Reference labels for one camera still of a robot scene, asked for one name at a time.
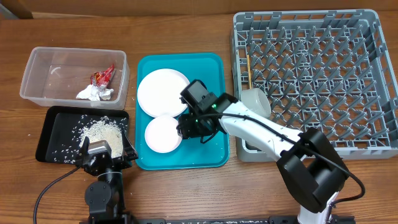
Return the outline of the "wooden chopstick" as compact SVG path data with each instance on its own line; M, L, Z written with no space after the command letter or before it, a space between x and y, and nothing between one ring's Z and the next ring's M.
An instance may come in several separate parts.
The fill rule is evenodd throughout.
M247 70L248 70L248 87L252 89L252 75L251 75L251 63L250 63L250 56L249 54L246 55L247 60Z

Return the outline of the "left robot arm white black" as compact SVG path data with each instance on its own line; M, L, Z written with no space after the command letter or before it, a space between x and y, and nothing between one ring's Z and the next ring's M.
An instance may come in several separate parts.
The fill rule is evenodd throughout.
M79 150L77 166L97 177L85 190L88 223L137 223L126 211L122 170L132 167L138 155L125 130L121 132L121 139L122 154L115 158L105 140L90 142L85 138Z

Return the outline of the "red snack wrapper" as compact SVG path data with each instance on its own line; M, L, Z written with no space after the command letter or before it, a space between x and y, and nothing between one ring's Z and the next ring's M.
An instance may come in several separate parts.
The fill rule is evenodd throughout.
M90 77L90 82L98 88L106 88L112 80L114 73L115 66L112 64L105 71L93 73Z

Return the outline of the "grey small bowl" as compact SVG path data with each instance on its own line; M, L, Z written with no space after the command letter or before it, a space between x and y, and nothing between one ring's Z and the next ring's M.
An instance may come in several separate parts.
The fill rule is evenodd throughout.
M271 117L271 106L267 95L260 88L251 88L243 90L240 95L243 104L264 118Z

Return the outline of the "white tissue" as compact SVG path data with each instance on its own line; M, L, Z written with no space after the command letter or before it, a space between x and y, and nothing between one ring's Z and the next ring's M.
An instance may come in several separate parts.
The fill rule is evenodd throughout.
M90 101L110 100L113 91L113 89L107 88L102 90L96 85L90 84L77 94L76 99Z

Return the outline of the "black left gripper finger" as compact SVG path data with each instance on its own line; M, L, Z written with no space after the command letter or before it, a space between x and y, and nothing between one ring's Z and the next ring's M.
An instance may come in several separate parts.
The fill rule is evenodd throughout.
M80 157L81 159L84 159L84 157L88 154L88 147L90 145L90 139L89 137L85 137L83 141L83 145L80 148Z
M136 149L128 138L126 130L123 131L123 151L125 152L125 156L128 161L133 161L139 158Z

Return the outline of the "white round plate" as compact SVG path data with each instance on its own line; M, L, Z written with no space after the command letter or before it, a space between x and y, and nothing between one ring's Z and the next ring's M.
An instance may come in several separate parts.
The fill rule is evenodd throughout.
M176 117L187 106L181 102L180 93L190 84L181 72L161 68L150 72L140 82L137 89L137 101L141 109L156 118L162 115Z

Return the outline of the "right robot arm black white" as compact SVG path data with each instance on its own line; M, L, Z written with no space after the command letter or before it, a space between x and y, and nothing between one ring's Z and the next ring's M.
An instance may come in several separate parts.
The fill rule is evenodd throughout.
M216 96L200 80L181 92L188 113L178 119L182 139L202 144L218 132L236 136L265 152L277 164L300 212L295 223L353 223L339 220L331 210L349 177L347 167L328 138L318 129L305 132L274 123L248 109L232 95Z

